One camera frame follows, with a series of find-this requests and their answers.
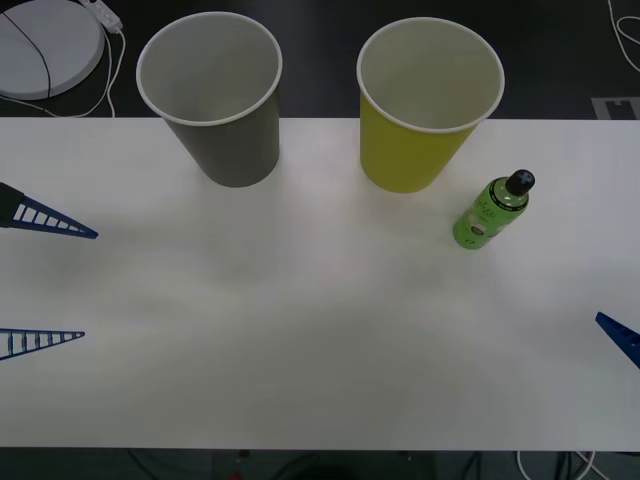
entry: gray paper cup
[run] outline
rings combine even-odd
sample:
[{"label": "gray paper cup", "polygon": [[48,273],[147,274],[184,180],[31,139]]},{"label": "gray paper cup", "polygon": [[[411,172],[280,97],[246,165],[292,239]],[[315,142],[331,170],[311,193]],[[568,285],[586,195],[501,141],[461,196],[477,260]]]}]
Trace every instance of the gray paper cup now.
[{"label": "gray paper cup", "polygon": [[282,53],[261,24],[235,13],[182,18],[144,47],[138,90],[207,176],[245,187],[280,155],[276,87]]}]

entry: white cable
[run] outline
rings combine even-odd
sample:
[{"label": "white cable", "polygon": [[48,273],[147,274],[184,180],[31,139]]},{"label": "white cable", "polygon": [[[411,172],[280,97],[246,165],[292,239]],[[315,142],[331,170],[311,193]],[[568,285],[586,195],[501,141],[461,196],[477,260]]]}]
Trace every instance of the white cable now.
[{"label": "white cable", "polygon": [[589,470],[591,470],[591,467],[593,467],[593,460],[595,458],[596,458],[596,452],[591,452],[591,454],[589,455],[589,460],[587,460],[586,458],[584,459],[587,462],[587,466],[584,467],[584,470],[582,471],[582,473],[580,473],[580,475],[578,475],[574,480],[582,480],[587,475],[587,473],[589,473]]},{"label": "white cable", "polygon": [[620,17],[616,22],[615,19],[613,18],[613,6],[611,6],[611,0],[607,0],[607,2],[609,3],[609,17],[611,18],[611,26],[613,27],[613,33],[616,35],[616,40],[618,40],[618,45],[620,45],[620,50],[622,50],[622,54],[624,55],[624,58],[627,60],[629,65],[631,65],[636,72],[640,72],[640,68],[638,68],[638,66],[631,61],[631,59],[629,58],[629,55],[627,55],[627,51],[624,49],[624,45],[622,44],[622,39],[620,38],[620,35],[622,35],[627,40],[630,40],[633,43],[640,45],[639,40],[623,32],[622,28],[620,28],[620,22],[622,22],[623,20],[640,20],[640,17],[630,17],[630,16]]},{"label": "white cable", "polygon": [[124,58],[124,51],[127,48],[127,41],[124,38],[124,33],[122,30],[118,30],[118,35],[122,37],[122,50],[120,51],[120,58],[118,59],[118,64],[116,65],[116,71],[113,73],[113,79],[111,79],[111,83],[107,88],[107,101],[109,102],[109,108],[111,109],[111,117],[115,118],[116,109],[113,106],[113,102],[111,101],[111,87],[116,83],[116,79],[118,78],[118,73],[120,73],[120,65],[122,65],[122,59]]},{"label": "white cable", "polygon": [[[98,100],[98,102],[91,108],[91,110],[85,112],[85,113],[81,113],[80,115],[69,115],[69,116],[64,116],[64,115],[56,115],[53,112],[50,112],[49,110],[47,110],[46,108],[42,108],[39,107],[38,105],[34,105],[32,103],[28,103],[28,102],[23,102],[22,100],[16,100],[15,98],[9,98],[9,97],[5,97],[3,95],[0,95],[0,99],[2,100],[6,100],[7,102],[13,102],[13,103],[18,103],[20,105],[24,105],[26,107],[31,107],[31,108],[35,108],[36,110],[40,110],[41,112],[46,113],[47,115],[50,115],[52,117],[55,118],[82,118],[82,117],[86,117],[87,115],[93,113],[93,111],[98,108],[98,106],[102,103],[102,100],[104,100],[104,97],[107,95],[109,89],[110,89],[110,84],[112,84],[111,82],[111,64],[112,64],[112,55],[111,55],[111,42],[109,41],[109,36],[107,35],[106,30],[102,30],[102,33],[104,34],[104,38],[107,41],[107,51],[108,51],[108,57],[109,57],[109,68],[107,70],[107,84],[105,85],[104,88],[104,92],[102,92],[102,96],[100,97],[100,100]],[[120,61],[122,61],[122,55],[124,54],[124,49],[122,51],[122,54],[120,56]],[[113,109],[113,105],[111,104],[111,101],[109,101],[109,105],[111,106],[111,116],[115,117],[115,110]]]},{"label": "white cable", "polygon": [[525,478],[525,480],[531,480],[531,477],[527,475],[527,472],[524,471],[524,467],[522,466],[522,459],[520,458],[520,451],[516,452],[516,460],[518,462],[518,468],[520,469],[520,473]]},{"label": "white cable", "polygon": [[[578,455],[585,462],[589,462],[587,457],[585,457],[582,453],[576,452],[576,455]],[[591,463],[591,469],[594,472],[596,472],[600,476],[600,478],[602,478],[602,480],[609,480],[609,477],[607,477],[604,473],[602,473],[600,470],[598,470],[598,468],[595,465],[593,465],[593,462]]]},{"label": "white cable", "polygon": [[[596,472],[598,475],[600,475],[604,480],[609,480],[600,470],[598,470],[593,465],[593,460],[596,458],[596,452],[591,452],[589,454],[589,458],[585,457],[580,452],[576,452],[576,453],[580,458],[582,458],[585,462],[587,462],[587,465],[584,467],[584,470],[580,472],[580,475],[578,475],[574,480],[582,480],[587,475],[587,473],[589,473],[591,469],[593,469],[593,471]],[[522,458],[520,454],[521,452],[519,451],[516,452],[516,461],[518,462],[518,469],[520,469],[520,473],[525,478],[525,480],[531,480],[531,477],[527,475],[527,472],[524,471],[524,467],[522,466]]]}]

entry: green bottle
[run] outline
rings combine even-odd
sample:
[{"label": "green bottle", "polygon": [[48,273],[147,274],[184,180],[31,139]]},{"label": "green bottle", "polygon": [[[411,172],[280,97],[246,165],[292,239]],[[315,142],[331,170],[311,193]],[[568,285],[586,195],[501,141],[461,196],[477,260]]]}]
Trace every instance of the green bottle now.
[{"label": "green bottle", "polygon": [[455,223],[453,238],[470,250],[482,247],[525,211],[535,181],[528,170],[496,178]]}]

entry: bottle cap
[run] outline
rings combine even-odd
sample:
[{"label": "bottle cap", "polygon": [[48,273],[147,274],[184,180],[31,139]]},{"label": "bottle cap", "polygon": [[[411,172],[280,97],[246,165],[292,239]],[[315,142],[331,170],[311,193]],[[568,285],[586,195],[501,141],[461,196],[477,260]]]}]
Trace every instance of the bottle cap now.
[{"label": "bottle cap", "polygon": [[529,170],[518,170],[507,179],[505,187],[511,195],[522,197],[531,190],[535,183],[536,178],[533,173]]}]

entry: blue robot gripper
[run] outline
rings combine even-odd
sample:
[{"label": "blue robot gripper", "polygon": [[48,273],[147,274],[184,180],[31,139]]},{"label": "blue robot gripper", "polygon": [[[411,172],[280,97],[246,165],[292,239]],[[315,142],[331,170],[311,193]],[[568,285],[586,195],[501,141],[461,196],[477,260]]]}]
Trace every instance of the blue robot gripper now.
[{"label": "blue robot gripper", "polygon": [[90,239],[98,236],[97,232],[86,225],[36,202],[4,183],[0,183],[0,227]]},{"label": "blue robot gripper", "polygon": [[629,357],[629,360],[640,368],[640,335],[602,312],[598,312],[596,322],[620,350]]},{"label": "blue robot gripper", "polygon": [[56,347],[84,337],[84,332],[0,328],[0,361]]}]

